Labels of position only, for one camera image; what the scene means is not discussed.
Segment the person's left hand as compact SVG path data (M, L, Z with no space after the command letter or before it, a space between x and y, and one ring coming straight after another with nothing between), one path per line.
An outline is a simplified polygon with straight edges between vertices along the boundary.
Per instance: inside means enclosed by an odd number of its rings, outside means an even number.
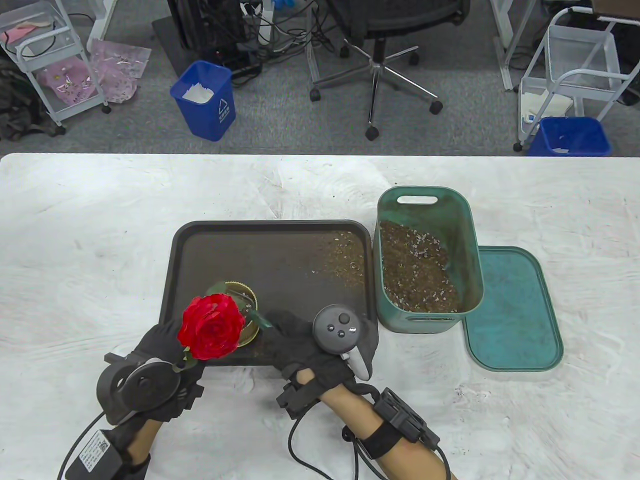
M107 367L96 384L96 397L112 426L132 418L169 422L192 409L204 387L199 360L186 360L178 341L181 323L156 324L126 356L104 355Z

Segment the person's right hand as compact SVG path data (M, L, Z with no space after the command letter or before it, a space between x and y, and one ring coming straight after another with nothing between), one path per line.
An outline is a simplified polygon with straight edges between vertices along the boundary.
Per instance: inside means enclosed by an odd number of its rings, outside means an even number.
M337 386L346 386L354 394L370 394L374 400L380 397L374 386L355 381L353 371L340 356L320 348L310 322L284 310L270 311L266 320L270 327L262 330L265 350L287 381L276 401L291 419L302 418L323 394Z

